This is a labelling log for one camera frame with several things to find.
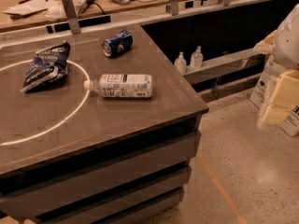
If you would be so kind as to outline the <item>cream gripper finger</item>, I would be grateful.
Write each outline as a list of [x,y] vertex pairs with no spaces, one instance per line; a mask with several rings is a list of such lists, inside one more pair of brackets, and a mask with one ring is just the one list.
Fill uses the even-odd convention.
[[294,108],[299,105],[299,71],[291,70],[277,79],[270,104],[282,108]]
[[262,122],[269,125],[279,125],[290,114],[290,109],[279,106],[268,106],[263,114]]

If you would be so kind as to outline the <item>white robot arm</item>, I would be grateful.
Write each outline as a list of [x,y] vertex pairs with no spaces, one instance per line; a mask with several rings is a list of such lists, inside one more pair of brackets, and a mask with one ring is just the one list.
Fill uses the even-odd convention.
[[253,50],[272,55],[274,64],[282,66],[283,72],[268,81],[260,110],[262,123],[280,125],[299,105],[299,4]]

